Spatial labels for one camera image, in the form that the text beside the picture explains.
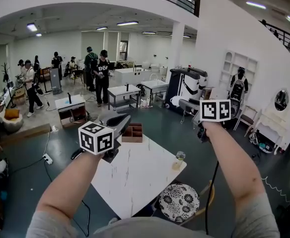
white column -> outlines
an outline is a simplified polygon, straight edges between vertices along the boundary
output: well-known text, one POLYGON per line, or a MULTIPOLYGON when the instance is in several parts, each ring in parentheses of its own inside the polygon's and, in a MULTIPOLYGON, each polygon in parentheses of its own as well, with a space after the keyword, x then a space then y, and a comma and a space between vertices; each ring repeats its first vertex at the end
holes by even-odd
POLYGON ((116 61, 120 59, 120 48, 121 48, 121 32, 117 34, 117 50, 116 50, 116 61))
POLYGON ((109 31, 104 31, 103 49, 108 50, 108 48, 109 48, 109 31))
POLYGON ((185 24, 175 22, 173 25, 173 36, 171 38, 171 45, 168 55, 168 70, 167 70, 167 77, 166 83, 169 83, 170 80, 170 69, 175 68, 176 66, 180 65, 180 53, 181 48, 183 46, 183 38, 184 38, 184 30, 185 24))

